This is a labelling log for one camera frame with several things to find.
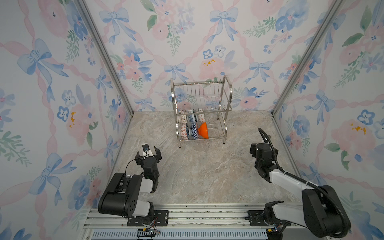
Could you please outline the steel wire dish rack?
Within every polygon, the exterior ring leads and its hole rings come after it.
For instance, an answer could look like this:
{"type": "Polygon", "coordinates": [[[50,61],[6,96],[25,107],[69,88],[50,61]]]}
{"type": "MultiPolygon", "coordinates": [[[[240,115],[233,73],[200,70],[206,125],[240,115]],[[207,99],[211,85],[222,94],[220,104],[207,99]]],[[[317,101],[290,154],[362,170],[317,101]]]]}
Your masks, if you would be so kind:
{"type": "Polygon", "coordinates": [[[181,148],[182,143],[187,141],[221,140],[225,144],[228,136],[227,118],[232,110],[234,93],[228,76],[194,83],[175,83],[171,80],[170,87],[178,147],[181,148]],[[188,116],[190,110],[194,110],[197,117],[198,113],[205,115],[209,139],[199,136],[198,140],[181,140],[180,115],[185,111],[188,116]]]}

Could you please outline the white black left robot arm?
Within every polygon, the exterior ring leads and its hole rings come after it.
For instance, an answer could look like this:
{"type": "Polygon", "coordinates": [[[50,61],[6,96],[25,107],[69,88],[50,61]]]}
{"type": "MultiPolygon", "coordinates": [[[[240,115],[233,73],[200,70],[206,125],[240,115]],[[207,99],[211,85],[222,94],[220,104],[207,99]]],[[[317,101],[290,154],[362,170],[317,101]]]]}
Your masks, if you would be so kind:
{"type": "Polygon", "coordinates": [[[115,173],[99,201],[100,214],[125,218],[154,217],[154,204],[139,200],[139,194],[153,194],[157,190],[160,177],[158,163],[162,154],[156,147],[153,153],[148,144],[142,145],[142,148],[143,154],[137,153],[134,162],[143,169],[143,174],[115,173]]]}

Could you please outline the green pattern bowl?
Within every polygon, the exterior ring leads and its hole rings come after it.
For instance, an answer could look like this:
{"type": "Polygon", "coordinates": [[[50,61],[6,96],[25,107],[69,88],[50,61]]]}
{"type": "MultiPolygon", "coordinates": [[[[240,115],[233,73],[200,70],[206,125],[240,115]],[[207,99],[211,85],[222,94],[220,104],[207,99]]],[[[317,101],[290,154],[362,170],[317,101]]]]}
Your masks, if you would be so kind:
{"type": "Polygon", "coordinates": [[[203,113],[198,113],[198,122],[200,124],[203,124],[206,122],[206,118],[205,118],[205,115],[203,113]]]}

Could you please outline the maroon white pattern bowl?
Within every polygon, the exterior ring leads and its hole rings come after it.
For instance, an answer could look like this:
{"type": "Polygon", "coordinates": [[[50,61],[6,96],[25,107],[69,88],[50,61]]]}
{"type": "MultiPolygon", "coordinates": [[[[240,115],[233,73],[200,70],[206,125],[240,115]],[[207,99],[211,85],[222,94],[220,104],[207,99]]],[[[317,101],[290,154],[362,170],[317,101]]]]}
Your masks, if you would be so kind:
{"type": "Polygon", "coordinates": [[[188,117],[187,115],[185,115],[185,111],[182,112],[182,114],[180,115],[180,122],[182,125],[186,125],[188,123],[188,117]]]}

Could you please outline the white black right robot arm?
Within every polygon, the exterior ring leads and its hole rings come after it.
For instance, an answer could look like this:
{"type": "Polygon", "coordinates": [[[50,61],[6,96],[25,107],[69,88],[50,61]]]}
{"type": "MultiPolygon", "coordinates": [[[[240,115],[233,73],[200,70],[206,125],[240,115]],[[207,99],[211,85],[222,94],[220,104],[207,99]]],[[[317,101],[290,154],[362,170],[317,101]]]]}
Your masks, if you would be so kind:
{"type": "Polygon", "coordinates": [[[329,185],[319,186],[279,169],[277,149],[268,143],[251,144],[250,154],[256,159],[255,169],[261,178],[275,184],[301,200],[300,205],[283,201],[265,204],[262,214],[248,216],[271,226],[268,232],[280,235],[289,224],[307,228],[318,238],[343,238],[351,229],[351,221],[335,191],[329,185]]]}

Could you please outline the blue geometric pattern bowl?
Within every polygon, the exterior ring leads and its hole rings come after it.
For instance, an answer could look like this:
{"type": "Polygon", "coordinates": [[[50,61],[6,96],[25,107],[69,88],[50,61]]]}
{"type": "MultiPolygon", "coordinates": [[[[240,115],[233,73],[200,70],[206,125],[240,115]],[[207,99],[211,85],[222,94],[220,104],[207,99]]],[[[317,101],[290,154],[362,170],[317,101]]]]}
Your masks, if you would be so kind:
{"type": "Polygon", "coordinates": [[[187,135],[188,135],[189,140],[198,140],[199,139],[198,125],[196,123],[187,124],[187,130],[188,130],[187,135]]]}

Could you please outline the blue floral bowl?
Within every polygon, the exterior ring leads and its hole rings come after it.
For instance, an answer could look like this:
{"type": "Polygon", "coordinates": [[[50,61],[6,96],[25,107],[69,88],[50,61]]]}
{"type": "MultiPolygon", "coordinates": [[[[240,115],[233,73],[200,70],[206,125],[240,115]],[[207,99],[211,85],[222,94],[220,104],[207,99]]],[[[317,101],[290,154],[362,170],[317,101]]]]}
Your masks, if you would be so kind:
{"type": "Polygon", "coordinates": [[[189,114],[187,116],[187,120],[191,124],[196,124],[198,122],[198,117],[197,117],[197,115],[196,115],[194,110],[190,110],[189,111],[189,114]]]}

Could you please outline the red geometric pattern bowl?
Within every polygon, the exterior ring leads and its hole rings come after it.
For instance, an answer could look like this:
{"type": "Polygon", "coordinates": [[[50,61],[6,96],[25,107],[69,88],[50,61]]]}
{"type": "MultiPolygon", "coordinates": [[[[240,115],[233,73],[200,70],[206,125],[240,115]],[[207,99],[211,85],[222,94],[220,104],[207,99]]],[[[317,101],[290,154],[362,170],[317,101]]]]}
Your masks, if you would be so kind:
{"type": "Polygon", "coordinates": [[[183,124],[180,127],[180,136],[182,141],[187,141],[189,140],[189,131],[187,128],[187,124],[183,124]]]}

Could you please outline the orange plastic bowl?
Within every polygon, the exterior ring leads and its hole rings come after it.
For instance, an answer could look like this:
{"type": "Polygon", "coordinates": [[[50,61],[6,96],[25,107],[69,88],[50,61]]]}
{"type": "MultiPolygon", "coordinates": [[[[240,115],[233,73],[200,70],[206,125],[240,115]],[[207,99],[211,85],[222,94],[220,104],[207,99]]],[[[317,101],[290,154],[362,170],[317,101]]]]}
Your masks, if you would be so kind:
{"type": "Polygon", "coordinates": [[[198,134],[202,139],[209,139],[207,123],[202,123],[198,128],[198,134]]]}

